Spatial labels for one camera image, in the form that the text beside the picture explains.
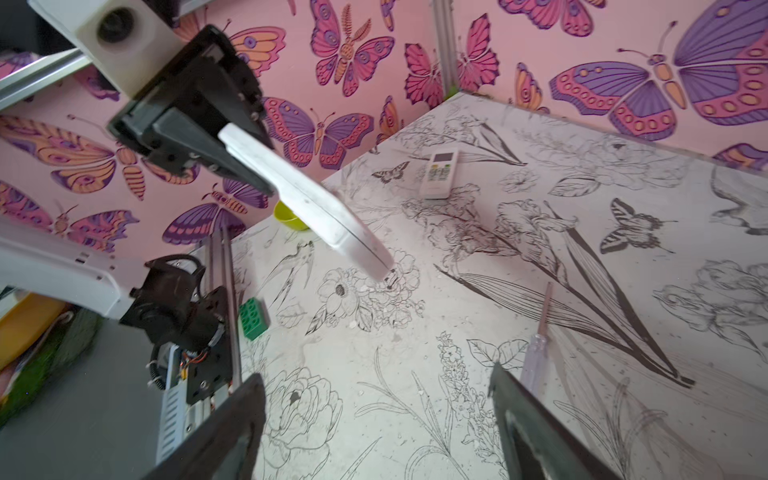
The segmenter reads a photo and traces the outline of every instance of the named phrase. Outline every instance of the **remote control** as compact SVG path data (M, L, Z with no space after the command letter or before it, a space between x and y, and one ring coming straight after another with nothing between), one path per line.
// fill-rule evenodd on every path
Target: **remote control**
M419 196L425 199L448 198L458 163L458 150L438 151L432 154L422 180Z

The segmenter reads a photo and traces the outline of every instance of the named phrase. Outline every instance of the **table surface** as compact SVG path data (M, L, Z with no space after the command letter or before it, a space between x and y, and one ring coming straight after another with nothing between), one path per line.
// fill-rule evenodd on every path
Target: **table surface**
M448 200L418 189L458 148ZM624 478L768 471L768 179L458 95L325 182L396 260L373 282L273 218L234 244L270 328L241 339L254 478L506 478L493 362Z

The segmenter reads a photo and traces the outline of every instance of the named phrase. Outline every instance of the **pink wall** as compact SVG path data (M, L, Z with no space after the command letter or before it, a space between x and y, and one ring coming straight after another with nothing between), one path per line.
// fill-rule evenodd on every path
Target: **pink wall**
M460 64L472 50L463 87L710 156L750 144L724 155L768 168L768 0L478 0L453 7ZM649 62L658 64L657 74ZM723 66L734 64L748 65Z
M331 64L331 58L337 53L328 39L338 35L342 44L346 40L343 9L347 3L351 4L350 36L360 33L361 37L353 42L353 51L365 52L371 59L368 67L355 61L355 57L351 60L351 65L356 65L353 72L356 89L352 78L335 84L331 76L322 85L318 76L320 80L325 78L316 73L318 62ZM429 109L427 101L436 104L435 98L442 97L442 89L439 95L432 92L429 98L415 98L413 88L406 91L406 78L411 71L419 73L411 79L411 86L429 78L423 68L412 65L409 70L406 44L421 45L432 61L436 60L432 13L427 0L397 3L393 0L385 8L372 0L322 0L317 2L315 11L327 19L318 22L321 36L313 44L316 21L310 0L295 2L295 14L292 4L290 0L217 0L210 4L206 15L200 12L197 20L200 25L207 22L224 28L236 46L242 45L240 49L249 55L249 65L259 75L265 95L278 99L273 102L273 122L280 122L280 106L292 109L295 106L306 112L306 125L299 131L283 133L276 141L276 148L282 154L283 143L289 144L285 151L292 152L291 160L305 165L306 174L322 180L374 147L377 137L385 137L401 124L424 114ZM324 4L330 5L333 13ZM338 18L338 32L335 32L333 17ZM364 27L368 19L369 30ZM190 28L194 31L194 24L185 22L183 33L188 35ZM255 30L243 33L252 28ZM379 40L369 43L374 38ZM370 65L376 59L372 72ZM203 169L190 183L169 184L127 151L118 152L114 139L99 126L117 113L125 99L121 96L115 100L116 92L86 88L87 71L76 77L67 78L60 85L35 95L31 101L2 112L0 136L6 141L0 141L0 214L24 218L28 223L37 221L47 231L93 248L114 248L114 252L126 257L151 258L188 250L187 245L169 242L189 242L194 235L180 234L178 229L168 230L169 226L191 209L216 204L217 201L206 194L214 190L214 185L215 190L222 192L221 180ZM385 122L382 127L379 121L385 104L390 126ZM325 132L335 136L330 138L333 143L328 146L349 145L349 150L343 148L327 155L322 151L318 155L301 151L306 144L301 140L312 139L316 131L313 111L320 120L328 117ZM342 117L346 117L347 123L361 122L363 127L350 132L343 128L343 121L333 123ZM295 140L304 134L309 137ZM339 162L341 152L343 162ZM243 209L227 210L238 219L234 222L250 226L271 214L275 198L269 199L267 207L260 208L264 206L263 199L254 201L242 195L246 189L227 186L236 197L240 194L241 199L249 199L243 202ZM211 213L220 208L223 209L218 204L208 207ZM68 214L62 216L62 211L67 210Z

